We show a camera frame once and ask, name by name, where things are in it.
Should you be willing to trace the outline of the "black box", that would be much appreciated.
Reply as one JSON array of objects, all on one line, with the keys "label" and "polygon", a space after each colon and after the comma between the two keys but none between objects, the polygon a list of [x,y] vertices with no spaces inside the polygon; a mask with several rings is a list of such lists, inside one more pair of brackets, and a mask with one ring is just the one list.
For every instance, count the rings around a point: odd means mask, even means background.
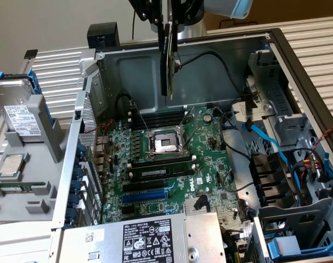
[{"label": "black box", "polygon": [[95,50],[119,47],[117,22],[91,24],[87,31],[87,42],[89,48]]}]

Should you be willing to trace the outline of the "metal disk bay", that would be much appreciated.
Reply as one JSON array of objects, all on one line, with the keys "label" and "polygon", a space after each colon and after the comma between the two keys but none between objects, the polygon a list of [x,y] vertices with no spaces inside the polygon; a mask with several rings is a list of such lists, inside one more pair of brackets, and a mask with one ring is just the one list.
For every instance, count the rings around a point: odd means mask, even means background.
[{"label": "metal disk bay", "polygon": [[[296,236],[300,249],[324,247],[333,241],[333,199],[305,207],[264,207],[254,218],[245,261],[274,263],[267,244],[276,237]],[[283,263],[333,263],[333,256]]]}]

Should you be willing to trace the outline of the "blue disk carrier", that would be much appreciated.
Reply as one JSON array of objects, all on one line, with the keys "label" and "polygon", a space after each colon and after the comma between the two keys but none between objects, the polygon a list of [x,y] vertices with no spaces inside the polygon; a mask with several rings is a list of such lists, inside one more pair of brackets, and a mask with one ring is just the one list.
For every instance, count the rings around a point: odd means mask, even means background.
[{"label": "blue disk carrier", "polygon": [[5,107],[20,108],[27,106],[32,95],[42,94],[36,73],[29,69],[23,74],[5,74],[0,71],[0,112],[8,128],[15,130]]}]

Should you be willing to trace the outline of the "silver finned heatsink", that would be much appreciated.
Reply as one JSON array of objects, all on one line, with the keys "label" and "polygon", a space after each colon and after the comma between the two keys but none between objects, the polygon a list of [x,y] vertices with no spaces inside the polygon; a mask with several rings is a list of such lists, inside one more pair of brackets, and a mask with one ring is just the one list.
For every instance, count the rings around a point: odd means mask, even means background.
[{"label": "silver finned heatsink", "polygon": [[201,210],[194,209],[194,204],[197,201],[197,199],[198,198],[191,198],[191,199],[185,200],[184,211],[185,211],[186,216],[207,213],[205,207],[203,207]]}]

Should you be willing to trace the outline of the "green graphics card black cooler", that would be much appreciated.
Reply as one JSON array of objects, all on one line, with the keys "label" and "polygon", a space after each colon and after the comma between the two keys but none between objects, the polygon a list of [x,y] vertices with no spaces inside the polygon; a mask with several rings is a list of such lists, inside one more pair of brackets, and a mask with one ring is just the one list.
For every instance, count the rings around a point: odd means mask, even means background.
[{"label": "green graphics card black cooler", "polygon": [[173,76],[176,69],[176,52],[178,51],[177,32],[178,25],[168,22],[162,29],[159,37],[160,46],[160,82],[161,95],[168,96],[171,100],[174,95]]}]

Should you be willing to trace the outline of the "open metal PC case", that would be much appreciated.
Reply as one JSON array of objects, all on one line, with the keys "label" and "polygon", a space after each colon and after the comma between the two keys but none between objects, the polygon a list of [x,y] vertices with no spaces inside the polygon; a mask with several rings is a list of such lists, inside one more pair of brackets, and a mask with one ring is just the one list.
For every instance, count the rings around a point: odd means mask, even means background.
[{"label": "open metal PC case", "polygon": [[[298,108],[308,117],[317,142],[309,147],[281,147],[266,131],[264,103],[248,67],[250,54],[259,50],[274,53],[283,69]],[[251,155],[280,154],[286,163],[286,176],[295,190],[296,204],[305,207],[322,199],[333,199],[333,117],[308,78],[298,58],[279,30],[226,34],[187,39],[176,52],[173,76],[174,95],[171,100],[161,95],[160,55],[156,44],[137,44],[94,51],[94,59],[83,70],[83,90],[78,94],[75,110],[81,118],[70,125],[67,154],[58,192],[55,220],[59,240],[53,243],[50,263],[59,263],[64,231],[104,224],[101,221],[103,184],[95,162],[97,133],[103,123],[126,119],[136,102],[141,114],[177,111],[196,107],[217,107],[225,115],[229,128],[220,130],[221,145],[227,150],[234,169],[236,186],[245,186],[239,196],[250,207],[251,232],[260,206],[249,169]],[[262,120],[254,124],[250,119],[238,129],[232,105],[244,101],[247,108],[259,108]],[[76,157],[77,144],[87,148],[85,159]],[[77,219],[65,220],[70,194],[73,167],[83,170]],[[244,243],[232,239],[221,230],[226,263],[245,261],[250,235]]]}]

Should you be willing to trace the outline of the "silver hard disk white label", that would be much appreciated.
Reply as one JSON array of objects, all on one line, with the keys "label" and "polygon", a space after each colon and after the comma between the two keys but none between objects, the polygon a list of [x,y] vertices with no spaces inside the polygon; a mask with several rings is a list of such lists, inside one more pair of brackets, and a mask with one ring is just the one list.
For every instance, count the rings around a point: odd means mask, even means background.
[{"label": "silver hard disk white label", "polygon": [[42,135],[27,103],[32,95],[41,94],[28,79],[0,80],[0,111],[10,132],[23,142],[41,142]]}]

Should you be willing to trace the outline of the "metal drive cage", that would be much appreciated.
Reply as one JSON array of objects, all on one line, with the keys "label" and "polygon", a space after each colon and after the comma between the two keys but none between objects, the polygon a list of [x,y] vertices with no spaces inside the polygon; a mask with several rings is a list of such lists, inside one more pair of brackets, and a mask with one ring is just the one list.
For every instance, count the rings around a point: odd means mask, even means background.
[{"label": "metal drive cage", "polygon": [[281,147],[309,147],[317,138],[305,113],[298,108],[289,81],[270,50],[259,50],[249,56],[248,67],[253,83],[264,103],[266,131]]}]

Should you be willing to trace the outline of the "green motherboard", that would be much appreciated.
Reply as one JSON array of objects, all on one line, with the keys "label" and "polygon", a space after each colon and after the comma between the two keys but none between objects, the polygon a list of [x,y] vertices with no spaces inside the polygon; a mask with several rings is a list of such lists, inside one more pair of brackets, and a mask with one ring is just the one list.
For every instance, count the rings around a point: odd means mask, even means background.
[{"label": "green motherboard", "polygon": [[[187,146],[189,155],[181,158],[145,158],[148,149],[147,130],[133,129],[133,121],[140,119],[135,113],[129,113],[126,119],[109,120],[102,124],[95,143],[95,162],[103,184],[102,223],[185,214],[185,200],[198,198],[204,193],[208,196],[210,212],[217,215],[221,230],[239,243],[248,239],[252,226],[250,207],[239,196],[245,186],[236,186],[228,152],[221,145],[220,130],[229,128],[231,124],[227,122],[227,115],[217,107],[195,109],[198,129]],[[206,113],[212,116],[210,124],[203,121]],[[123,185],[144,182],[132,179],[132,169],[178,163],[191,164],[195,174],[158,179],[163,180],[165,186],[155,190],[166,190],[167,198],[122,203],[125,195],[155,191],[123,193]],[[121,214],[121,208],[127,205],[135,206],[135,214]]]}]

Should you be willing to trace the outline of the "green RAM stick white label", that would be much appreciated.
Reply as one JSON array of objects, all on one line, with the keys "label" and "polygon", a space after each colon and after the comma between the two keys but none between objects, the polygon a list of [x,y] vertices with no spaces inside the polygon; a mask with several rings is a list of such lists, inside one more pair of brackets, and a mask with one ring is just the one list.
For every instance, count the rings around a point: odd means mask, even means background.
[{"label": "green RAM stick white label", "polygon": [[32,193],[32,186],[45,186],[46,182],[0,182],[4,193]]}]

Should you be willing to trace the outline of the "thin metal locking lever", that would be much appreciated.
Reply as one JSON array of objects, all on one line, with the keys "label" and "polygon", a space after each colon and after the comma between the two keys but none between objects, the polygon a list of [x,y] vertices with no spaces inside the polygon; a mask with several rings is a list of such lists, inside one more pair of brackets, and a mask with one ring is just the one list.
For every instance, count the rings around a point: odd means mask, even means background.
[{"label": "thin metal locking lever", "polygon": [[187,121],[183,124],[183,130],[185,139],[182,144],[182,150],[185,150],[185,148],[189,145],[191,139],[195,135],[195,132],[198,129],[198,121],[197,121],[197,114],[196,109],[192,112],[192,114],[188,117]]},{"label": "thin metal locking lever", "polygon": [[141,112],[140,112],[140,110],[139,110],[136,102],[134,102],[133,100],[130,100],[129,103],[130,103],[131,109],[135,109],[136,110],[137,114],[140,116],[140,119],[144,123],[145,129],[149,133],[149,128],[148,128],[148,126],[147,126],[147,124],[146,124],[146,122],[145,122],[145,120],[144,120],[144,118],[143,118],[143,116],[142,116],[142,114],[141,114]]}]

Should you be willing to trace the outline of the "grey parts rack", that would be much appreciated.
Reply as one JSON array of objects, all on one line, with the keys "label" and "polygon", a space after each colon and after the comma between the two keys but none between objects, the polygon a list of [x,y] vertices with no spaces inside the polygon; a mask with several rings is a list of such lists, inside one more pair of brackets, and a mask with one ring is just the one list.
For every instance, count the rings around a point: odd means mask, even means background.
[{"label": "grey parts rack", "polygon": [[53,217],[57,189],[63,169],[68,132],[50,112],[43,93],[32,95],[27,103],[42,135],[41,142],[23,142],[9,131],[0,118],[0,168],[6,155],[30,155],[22,170],[21,182],[46,182],[32,186],[32,193],[4,193],[0,189],[0,224],[22,221],[49,221]]}]

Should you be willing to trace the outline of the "long black expansion slot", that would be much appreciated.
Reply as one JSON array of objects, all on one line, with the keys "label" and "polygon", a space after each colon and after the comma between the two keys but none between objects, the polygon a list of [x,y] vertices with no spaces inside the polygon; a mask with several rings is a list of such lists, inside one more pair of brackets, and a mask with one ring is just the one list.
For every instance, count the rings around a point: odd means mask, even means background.
[{"label": "long black expansion slot", "polygon": [[123,193],[140,192],[164,188],[165,182],[163,180],[152,180],[144,182],[135,182],[131,184],[125,184],[122,186]]}]

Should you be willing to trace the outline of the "black RAM slot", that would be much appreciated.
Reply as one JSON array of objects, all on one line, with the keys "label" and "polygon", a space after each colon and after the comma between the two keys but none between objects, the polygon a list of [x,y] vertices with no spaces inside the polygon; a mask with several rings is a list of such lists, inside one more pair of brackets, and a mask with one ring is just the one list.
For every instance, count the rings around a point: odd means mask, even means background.
[{"label": "black RAM slot", "polygon": [[[149,124],[149,123],[161,123],[161,122],[177,122],[179,123],[181,120],[178,120],[178,119],[163,119],[163,120],[153,120],[153,121],[145,121],[146,124]],[[139,124],[139,123],[143,123],[141,119],[135,119],[133,121],[133,124]]]},{"label": "black RAM slot", "polygon": [[[163,128],[163,127],[170,127],[178,125],[177,122],[161,122],[161,123],[149,123],[146,124],[148,129],[156,129],[156,128]],[[146,129],[144,123],[134,124],[133,125],[134,130],[144,130]]]},{"label": "black RAM slot", "polygon": [[148,114],[142,115],[145,121],[153,121],[153,120],[163,120],[163,119],[178,119],[181,120],[184,117],[183,112],[176,113],[161,113],[161,114]]},{"label": "black RAM slot", "polygon": [[177,111],[163,111],[163,112],[152,112],[152,113],[143,113],[142,116],[145,118],[156,118],[156,117],[167,117],[167,116],[184,116],[183,110]]}]

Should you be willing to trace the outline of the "blue expansion slot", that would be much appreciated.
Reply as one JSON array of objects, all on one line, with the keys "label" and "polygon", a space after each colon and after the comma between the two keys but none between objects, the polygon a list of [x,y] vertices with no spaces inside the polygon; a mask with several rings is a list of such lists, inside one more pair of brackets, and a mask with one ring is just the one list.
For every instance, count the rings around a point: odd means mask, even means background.
[{"label": "blue expansion slot", "polygon": [[142,202],[155,199],[165,199],[168,196],[166,190],[155,190],[144,193],[135,193],[131,195],[125,195],[122,197],[122,203],[133,203],[133,202]]}]

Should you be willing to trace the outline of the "silver CPU chip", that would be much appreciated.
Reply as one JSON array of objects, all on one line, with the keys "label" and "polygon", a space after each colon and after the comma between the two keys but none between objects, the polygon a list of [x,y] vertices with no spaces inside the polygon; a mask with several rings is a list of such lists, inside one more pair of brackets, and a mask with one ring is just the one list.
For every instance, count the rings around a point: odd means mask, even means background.
[{"label": "silver CPU chip", "polygon": [[28,153],[6,155],[0,168],[0,182],[21,182],[22,170],[29,159]]}]

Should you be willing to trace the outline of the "CPU socket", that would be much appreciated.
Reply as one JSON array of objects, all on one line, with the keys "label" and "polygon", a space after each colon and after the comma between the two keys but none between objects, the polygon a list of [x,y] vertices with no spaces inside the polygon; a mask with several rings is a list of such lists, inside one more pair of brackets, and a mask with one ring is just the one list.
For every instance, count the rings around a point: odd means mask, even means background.
[{"label": "CPU socket", "polygon": [[147,132],[148,149],[145,158],[170,159],[189,155],[182,125],[153,129]]}]

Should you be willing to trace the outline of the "blue disk tray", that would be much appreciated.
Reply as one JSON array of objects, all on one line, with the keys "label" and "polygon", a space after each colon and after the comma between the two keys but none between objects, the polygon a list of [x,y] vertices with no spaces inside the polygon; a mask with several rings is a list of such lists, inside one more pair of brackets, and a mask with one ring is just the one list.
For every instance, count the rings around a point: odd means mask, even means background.
[{"label": "blue disk tray", "polygon": [[270,259],[274,263],[308,260],[333,256],[333,241],[324,247],[300,249],[296,236],[276,237],[267,244]]}]

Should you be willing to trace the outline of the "silver power supply unit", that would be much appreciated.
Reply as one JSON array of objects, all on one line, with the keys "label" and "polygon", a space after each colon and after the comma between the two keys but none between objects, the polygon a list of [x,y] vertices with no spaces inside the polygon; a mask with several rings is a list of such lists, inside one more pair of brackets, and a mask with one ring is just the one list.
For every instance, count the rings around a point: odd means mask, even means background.
[{"label": "silver power supply unit", "polygon": [[66,230],[59,263],[226,263],[226,259],[216,213],[201,213]]}]

